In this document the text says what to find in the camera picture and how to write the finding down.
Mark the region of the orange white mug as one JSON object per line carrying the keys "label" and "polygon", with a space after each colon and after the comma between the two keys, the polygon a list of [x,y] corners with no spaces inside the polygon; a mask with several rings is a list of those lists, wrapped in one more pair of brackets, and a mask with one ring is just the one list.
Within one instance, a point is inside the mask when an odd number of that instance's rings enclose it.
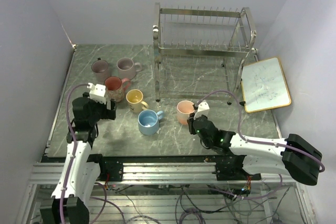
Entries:
{"label": "orange white mug", "polygon": [[177,120],[182,125],[187,125],[187,119],[189,115],[194,112],[194,103],[192,101],[184,100],[180,101],[177,106]]}

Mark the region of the red mug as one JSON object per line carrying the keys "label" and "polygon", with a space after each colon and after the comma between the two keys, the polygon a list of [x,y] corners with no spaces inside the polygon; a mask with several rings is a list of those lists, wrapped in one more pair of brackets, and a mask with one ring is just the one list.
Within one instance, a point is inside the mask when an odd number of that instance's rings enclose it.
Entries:
{"label": "red mug", "polygon": [[115,102],[121,102],[125,98],[126,89],[131,85],[131,80],[111,76],[104,81],[104,85],[107,88],[109,98]]}

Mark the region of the dark mauve mug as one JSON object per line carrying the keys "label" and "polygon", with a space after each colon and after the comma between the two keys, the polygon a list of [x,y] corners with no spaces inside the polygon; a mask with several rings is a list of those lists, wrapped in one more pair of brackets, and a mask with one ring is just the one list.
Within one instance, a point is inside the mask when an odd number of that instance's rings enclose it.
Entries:
{"label": "dark mauve mug", "polygon": [[92,65],[91,70],[94,73],[98,82],[104,82],[111,77],[111,68],[107,61],[98,58]]}

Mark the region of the cream yellow mug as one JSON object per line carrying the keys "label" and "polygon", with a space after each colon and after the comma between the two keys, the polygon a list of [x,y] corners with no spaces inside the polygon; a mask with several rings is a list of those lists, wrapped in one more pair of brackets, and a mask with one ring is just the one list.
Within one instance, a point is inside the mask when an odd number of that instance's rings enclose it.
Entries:
{"label": "cream yellow mug", "polygon": [[142,91],[138,89],[130,90],[126,94],[126,100],[128,102],[129,108],[134,113],[140,113],[143,110],[149,109],[149,105],[143,99],[144,95]]}

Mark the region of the light purple mug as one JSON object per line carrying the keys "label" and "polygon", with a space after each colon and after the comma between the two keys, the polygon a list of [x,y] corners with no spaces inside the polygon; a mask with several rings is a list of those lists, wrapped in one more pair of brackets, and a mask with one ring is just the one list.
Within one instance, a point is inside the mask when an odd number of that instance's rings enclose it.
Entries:
{"label": "light purple mug", "polygon": [[131,58],[125,57],[118,60],[117,69],[119,78],[132,80],[142,70],[142,65],[139,62],[134,62]]}

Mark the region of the blue mug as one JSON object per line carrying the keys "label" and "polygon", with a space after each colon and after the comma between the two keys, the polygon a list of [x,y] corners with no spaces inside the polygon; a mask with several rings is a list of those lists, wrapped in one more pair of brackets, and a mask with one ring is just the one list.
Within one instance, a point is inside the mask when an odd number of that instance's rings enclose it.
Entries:
{"label": "blue mug", "polygon": [[153,135],[159,131],[164,111],[144,110],[138,115],[138,128],[143,135]]}

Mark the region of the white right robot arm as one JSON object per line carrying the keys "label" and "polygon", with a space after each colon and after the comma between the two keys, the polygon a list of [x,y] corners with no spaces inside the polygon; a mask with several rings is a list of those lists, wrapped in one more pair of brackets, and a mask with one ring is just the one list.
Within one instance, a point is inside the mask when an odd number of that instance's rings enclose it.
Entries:
{"label": "white right robot arm", "polygon": [[219,130],[207,116],[195,117],[194,113],[187,123],[189,132],[197,135],[206,149],[234,159],[227,169],[236,179],[267,173],[291,176],[309,186],[318,182],[322,153],[297,134],[287,138],[240,136]]}

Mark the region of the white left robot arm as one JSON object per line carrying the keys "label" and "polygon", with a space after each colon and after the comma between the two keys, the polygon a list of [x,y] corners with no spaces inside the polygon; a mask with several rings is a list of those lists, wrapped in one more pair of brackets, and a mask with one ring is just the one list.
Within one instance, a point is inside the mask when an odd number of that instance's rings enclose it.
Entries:
{"label": "white left robot arm", "polygon": [[100,120],[115,120],[116,103],[88,92],[72,101],[73,119],[68,127],[67,155],[51,199],[40,213],[44,223],[89,223],[88,201],[96,180],[107,175],[101,154],[92,154]]}

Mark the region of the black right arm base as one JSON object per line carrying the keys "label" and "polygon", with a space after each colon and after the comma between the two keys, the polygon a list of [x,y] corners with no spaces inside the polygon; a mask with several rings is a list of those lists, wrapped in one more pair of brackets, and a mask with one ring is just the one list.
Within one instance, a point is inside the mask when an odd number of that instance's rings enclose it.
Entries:
{"label": "black right arm base", "polygon": [[261,180],[260,174],[251,175],[243,170],[245,156],[214,155],[209,161],[215,163],[217,181],[246,180],[251,176],[252,180]]}

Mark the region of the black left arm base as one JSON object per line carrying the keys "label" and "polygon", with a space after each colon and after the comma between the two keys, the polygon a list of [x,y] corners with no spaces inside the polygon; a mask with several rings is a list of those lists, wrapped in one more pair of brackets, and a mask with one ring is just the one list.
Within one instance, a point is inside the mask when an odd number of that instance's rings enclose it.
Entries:
{"label": "black left arm base", "polygon": [[98,179],[108,182],[121,182],[123,177],[123,163],[114,157],[104,157],[102,154],[90,154],[88,162],[99,164]]}

